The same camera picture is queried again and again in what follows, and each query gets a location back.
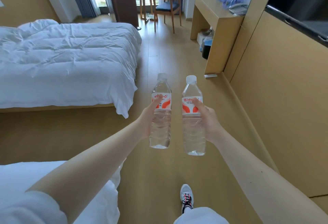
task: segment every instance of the wooden chair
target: wooden chair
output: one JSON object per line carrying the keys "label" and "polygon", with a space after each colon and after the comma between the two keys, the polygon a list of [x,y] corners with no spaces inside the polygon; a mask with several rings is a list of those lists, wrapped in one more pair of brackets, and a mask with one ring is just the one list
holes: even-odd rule
{"label": "wooden chair", "polygon": [[174,0],[164,0],[162,4],[159,4],[156,6],[156,0],[154,0],[154,26],[155,26],[155,32],[156,32],[156,22],[158,22],[158,14],[164,15],[164,23],[165,23],[165,16],[171,15],[172,17],[172,26],[173,26],[173,33],[174,33],[174,14],[179,11],[180,16],[180,26],[181,26],[181,0],[177,0],[178,3],[174,3]]}

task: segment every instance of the chair seat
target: chair seat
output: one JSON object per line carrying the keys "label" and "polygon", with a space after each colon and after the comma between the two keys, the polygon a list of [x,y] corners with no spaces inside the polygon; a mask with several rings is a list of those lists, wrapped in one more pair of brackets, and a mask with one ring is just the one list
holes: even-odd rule
{"label": "chair seat", "polygon": [[[173,3],[172,7],[173,7],[173,11],[174,11],[174,10],[178,9],[179,4]],[[159,4],[158,6],[156,6],[156,10],[157,11],[171,12],[171,3],[169,2],[169,3]]]}

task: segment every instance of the person's left hand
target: person's left hand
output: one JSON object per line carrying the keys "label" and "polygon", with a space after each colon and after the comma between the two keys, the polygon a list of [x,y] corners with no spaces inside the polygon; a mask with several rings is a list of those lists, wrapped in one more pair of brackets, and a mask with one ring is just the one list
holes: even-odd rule
{"label": "person's left hand", "polygon": [[162,101],[163,95],[159,95],[148,107],[146,107],[141,115],[136,120],[141,129],[141,139],[147,138],[150,135],[150,126],[154,118],[156,106]]}

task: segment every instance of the bed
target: bed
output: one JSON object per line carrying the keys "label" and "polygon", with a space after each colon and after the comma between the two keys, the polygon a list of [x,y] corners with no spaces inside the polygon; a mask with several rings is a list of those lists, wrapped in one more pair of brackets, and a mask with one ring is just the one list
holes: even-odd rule
{"label": "bed", "polygon": [[0,27],[0,109],[113,103],[127,118],[140,45],[127,23]]}
{"label": "bed", "polygon": [[[0,165],[0,209],[12,205],[34,183],[64,162],[23,162]],[[120,183],[122,165],[74,224],[117,224],[120,216],[117,207],[117,186]]]}

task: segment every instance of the shoe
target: shoe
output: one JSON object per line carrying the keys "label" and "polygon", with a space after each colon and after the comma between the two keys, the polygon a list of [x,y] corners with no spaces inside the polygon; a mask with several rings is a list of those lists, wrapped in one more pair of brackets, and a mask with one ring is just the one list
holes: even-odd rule
{"label": "shoe", "polygon": [[193,192],[191,191],[191,188],[189,187],[189,185],[184,184],[181,187],[180,190],[180,199],[182,202],[182,213],[184,213],[186,207],[187,208],[191,208],[193,209],[193,205],[194,205],[194,195]]}

